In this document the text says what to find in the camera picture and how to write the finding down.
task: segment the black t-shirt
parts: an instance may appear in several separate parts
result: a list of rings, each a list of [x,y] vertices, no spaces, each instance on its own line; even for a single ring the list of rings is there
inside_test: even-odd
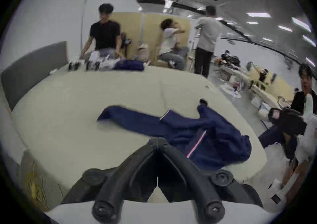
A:
[[[312,90],[312,98],[313,98],[313,113],[317,113],[317,95]],[[305,104],[305,94],[303,91],[297,92],[294,96],[294,100],[291,105],[291,109],[296,110],[303,114],[304,112],[304,104]]]
[[[96,39],[96,50],[115,48],[116,38],[120,35],[120,25],[114,21],[101,24],[100,21],[90,27],[90,36]]]

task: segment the gray panel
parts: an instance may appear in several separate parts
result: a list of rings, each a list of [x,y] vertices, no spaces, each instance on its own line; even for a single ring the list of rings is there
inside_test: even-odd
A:
[[[37,83],[55,68],[68,63],[66,41],[42,47],[30,52],[1,74],[1,82],[10,109]]]

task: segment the beige table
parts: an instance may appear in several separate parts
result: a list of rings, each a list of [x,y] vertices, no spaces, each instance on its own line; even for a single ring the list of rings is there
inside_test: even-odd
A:
[[[12,119],[38,163],[70,188],[85,170],[118,166],[149,139],[111,122],[97,123],[104,108],[124,105],[156,116],[173,109],[199,118],[201,98],[242,135],[250,136],[250,158],[227,167],[243,182],[266,163],[264,149],[232,103],[201,75],[159,67],[146,67],[144,72],[83,67],[68,72],[64,67],[33,87],[14,108]]]

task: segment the navy blue jacket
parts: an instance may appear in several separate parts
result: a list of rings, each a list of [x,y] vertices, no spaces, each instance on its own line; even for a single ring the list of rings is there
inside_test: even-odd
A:
[[[111,119],[127,130],[163,137],[201,170],[217,170],[250,157],[249,136],[242,136],[231,123],[206,105],[201,104],[197,109],[200,118],[189,119],[172,110],[160,118],[121,106],[109,106],[97,121]]]

